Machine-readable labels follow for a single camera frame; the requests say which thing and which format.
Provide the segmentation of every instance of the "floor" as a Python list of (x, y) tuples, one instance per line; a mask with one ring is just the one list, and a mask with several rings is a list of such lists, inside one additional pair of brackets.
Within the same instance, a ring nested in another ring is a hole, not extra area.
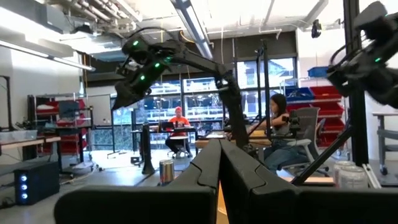
[[(104, 168), (104, 171), (99, 172), (95, 170), (90, 173), (90, 170), (81, 170), (80, 180), (74, 181), (71, 184), (64, 184), (61, 187), (59, 194), (47, 198), (33, 206), (29, 207), (12, 207), (5, 210), (0, 210), (1, 224), (54, 224), (53, 208), (58, 198), (72, 190), (79, 189), (85, 185), (126, 185), (126, 186), (156, 186), (159, 182), (159, 172), (145, 179), (146, 176), (141, 174), (141, 167), (132, 166), (130, 164), (130, 157), (134, 156), (132, 152), (127, 152), (121, 155), (115, 155), (107, 159), (108, 152), (96, 151), (93, 152), (93, 160)], [(159, 161), (166, 159), (167, 151), (153, 151), (152, 163), (154, 168), (159, 167)], [(175, 161), (175, 170), (184, 170), (189, 165), (190, 159), (179, 159)], [(398, 182), (395, 174), (398, 174), (398, 161), (388, 162), (389, 172), (385, 177), (381, 177), (378, 172), (377, 161), (372, 161), (372, 167), (376, 175), (381, 179), (381, 182)], [(278, 173), (281, 176), (289, 176), (290, 174), (282, 171)], [(0, 186), (2, 182), (12, 180), (13, 176), (4, 176), (0, 179)], [(0, 199), (13, 196), (14, 189), (0, 189)]]

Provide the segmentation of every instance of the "metal cup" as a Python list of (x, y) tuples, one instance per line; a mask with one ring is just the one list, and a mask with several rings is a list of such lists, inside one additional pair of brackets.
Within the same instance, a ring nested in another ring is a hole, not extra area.
[(174, 180), (174, 161), (164, 159), (159, 162), (160, 185), (165, 186)]

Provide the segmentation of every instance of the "man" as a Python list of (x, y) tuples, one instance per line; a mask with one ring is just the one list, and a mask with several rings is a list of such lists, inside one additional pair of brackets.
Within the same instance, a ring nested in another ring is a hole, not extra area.
[[(182, 116), (182, 108), (179, 106), (175, 108), (175, 116), (172, 119), (170, 119), (169, 122), (173, 122), (173, 124), (176, 128), (191, 126), (188, 119), (184, 118)], [(174, 153), (176, 153), (176, 158), (181, 158), (181, 151), (177, 148), (177, 146), (184, 146), (184, 145), (185, 145), (185, 149), (187, 150), (188, 157), (192, 157), (192, 153), (189, 148), (188, 139), (173, 139), (174, 136), (186, 136), (186, 135), (187, 134), (183, 133), (183, 132), (172, 133), (166, 139), (166, 142), (165, 142), (166, 146), (169, 147)]]

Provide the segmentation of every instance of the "long hair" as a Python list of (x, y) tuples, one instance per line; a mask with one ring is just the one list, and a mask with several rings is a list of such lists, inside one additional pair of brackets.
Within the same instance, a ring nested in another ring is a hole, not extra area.
[(278, 112), (275, 114), (276, 118), (286, 113), (286, 97), (283, 94), (277, 93), (271, 97), (271, 100), (278, 105)]

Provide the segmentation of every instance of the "red shirt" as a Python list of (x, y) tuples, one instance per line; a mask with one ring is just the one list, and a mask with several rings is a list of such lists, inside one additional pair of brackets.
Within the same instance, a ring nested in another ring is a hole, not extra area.
[[(178, 122), (178, 124), (184, 124), (184, 126), (191, 126), (191, 124), (189, 123), (187, 118), (184, 118), (183, 116), (181, 117), (173, 117), (172, 119), (169, 120), (169, 122), (173, 122), (173, 124), (175, 125), (175, 122)], [(171, 136), (185, 136), (187, 135), (186, 133), (172, 133)]]

